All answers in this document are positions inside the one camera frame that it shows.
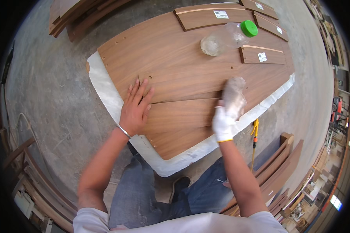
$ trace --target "white foam sheet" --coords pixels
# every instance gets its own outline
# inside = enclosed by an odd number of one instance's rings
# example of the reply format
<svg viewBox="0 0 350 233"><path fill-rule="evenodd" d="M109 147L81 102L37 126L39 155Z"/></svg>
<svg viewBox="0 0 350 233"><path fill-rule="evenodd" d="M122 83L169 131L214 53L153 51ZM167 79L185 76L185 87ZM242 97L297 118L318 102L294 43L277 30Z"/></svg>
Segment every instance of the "white foam sheet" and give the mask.
<svg viewBox="0 0 350 233"><path fill-rule="evenodd" d="M92 85L109 114L115 122L119 123L123 100L109 77L98 51L91 55L87 61L89 63L89 78L91 79ZM294 73L290 75L289 80L284 83L284 85L263 100L259 105L240 117L240 120L236 122L233 127L233 135L236 135L262 115L276 100L289 90L293 83ZM169 160L163 160L144 135L135 135L130 139L130 142L145 161L147 161L157 174L162 177L167 177L180 171L218 147L215 135L212 135L185 152Z"/></svg>

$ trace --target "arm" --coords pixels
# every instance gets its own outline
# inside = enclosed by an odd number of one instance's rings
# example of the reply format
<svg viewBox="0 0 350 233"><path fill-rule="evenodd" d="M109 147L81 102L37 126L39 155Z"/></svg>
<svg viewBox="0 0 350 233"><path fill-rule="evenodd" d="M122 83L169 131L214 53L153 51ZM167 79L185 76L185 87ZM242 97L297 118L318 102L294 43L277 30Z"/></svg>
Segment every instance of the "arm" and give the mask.
<svg viewBox="0 0 350 233"><path fill-rule="evenodd" d="M144 80L142 85L139 84L139 80L137 79L134 87L131 85L128 88L119 125L130 136L136 135L146 124L148 118L151 107L149 102L154 94L154 88L151 88L148 94L141 100L147 84L147 79ZM115 128L104 145L89 162L79 181L79 209L92 207L107 212L103 201L104 191L109 184L114 162L128 140L128 137L120 128Z"/></svg>
<svg viewBox="0 0 350 233"><path fill-rule="evenodd" d="M225 171L240 208L241 216L249 217L260 211L268 211L257 180L233 143L231 129L235 124L235 119L225 112L221 102L218 105L215 107L212 127L222 152Z"/></svg>

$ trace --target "plastic bottle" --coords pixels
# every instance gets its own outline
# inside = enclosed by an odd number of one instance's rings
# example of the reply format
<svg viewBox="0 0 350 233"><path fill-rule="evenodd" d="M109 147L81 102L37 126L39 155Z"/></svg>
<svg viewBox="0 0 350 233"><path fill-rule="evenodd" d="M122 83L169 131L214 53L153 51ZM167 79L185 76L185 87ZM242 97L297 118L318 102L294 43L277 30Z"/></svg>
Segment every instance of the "plastic bottle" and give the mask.
<svg viewBox="0 0 350 233"><path fill-rule="evenodd" d="M228 50L237 49L247 44L249 39L257 34L258 28L250 20L241 23L227 23L202 39L201 49L204 54L219 56Z"/></svg>

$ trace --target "sticker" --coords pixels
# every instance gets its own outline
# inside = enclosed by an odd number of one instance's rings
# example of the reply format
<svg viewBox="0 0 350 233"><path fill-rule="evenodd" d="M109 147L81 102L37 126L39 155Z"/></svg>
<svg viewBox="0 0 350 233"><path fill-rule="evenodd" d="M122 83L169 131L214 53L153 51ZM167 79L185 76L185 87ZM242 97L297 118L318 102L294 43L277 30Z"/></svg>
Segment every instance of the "sticker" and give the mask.
<svg viewBox="0 0 350 233"><path fill-rule="evenodd" d="M281 30L280 27L276 26L276 28L277 28L277 31L280 32L280 34L283 34L283 31Z"/></svg>
<svg viewBox="0 0 350 233"><path fill-rule="evenodd" d="M228 19L227 12L225 12L224 10L215 10L214 14L217 19Z"/></svg>
<svg viewBox="0 0 350 233"><path fill-rule="evenodd" d="M258 53L258 57L259 57L259 62L267 61L265 53Z"/></svg>
<svg viewBox="0 0 350 233"><path fill-rule="evenodd" d="M255 3L255 5L257 6L257 8L259 8L259 9L263 10L263 6L262 6L261 4L259 4L259 3Z"/></svg>

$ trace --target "person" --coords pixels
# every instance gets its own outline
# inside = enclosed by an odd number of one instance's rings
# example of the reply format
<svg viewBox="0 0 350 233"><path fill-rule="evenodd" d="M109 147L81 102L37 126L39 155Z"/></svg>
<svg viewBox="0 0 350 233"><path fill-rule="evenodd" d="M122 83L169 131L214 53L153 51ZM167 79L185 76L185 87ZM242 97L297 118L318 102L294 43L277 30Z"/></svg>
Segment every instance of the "person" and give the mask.
<svg viewBox="0 0 350 233"><path fill-rule="evenodd" d="M234 145L234 120L229 119L223 106L216 106L212 122L222 157L190 187L189 178L179 179L169 203L156 201L153 169L128 142L148 118L154 88L143 98L147 84L147 79L141 85L137 79L134 86L130 85L118 127L80 177L79 210L73 220L75 233L286 232L268 212L257 180ZM109 216L104 190L126 144L133 157L123 171ZM241 217L219 214L233 196Z"/></svg>

